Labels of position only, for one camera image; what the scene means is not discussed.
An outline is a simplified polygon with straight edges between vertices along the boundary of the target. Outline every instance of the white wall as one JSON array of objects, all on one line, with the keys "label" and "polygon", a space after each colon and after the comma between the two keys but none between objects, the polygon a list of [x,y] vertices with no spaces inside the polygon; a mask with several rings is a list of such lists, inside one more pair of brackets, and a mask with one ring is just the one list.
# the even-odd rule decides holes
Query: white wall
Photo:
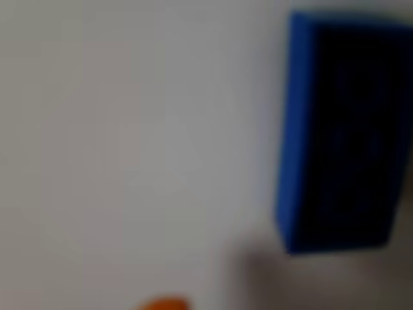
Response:
[{"label": "white wall", "polygon": [[273,228],[287,13],[313,4],[2,0],[0,308],[412,309],[408,208],[374,253],[292,260]]}]

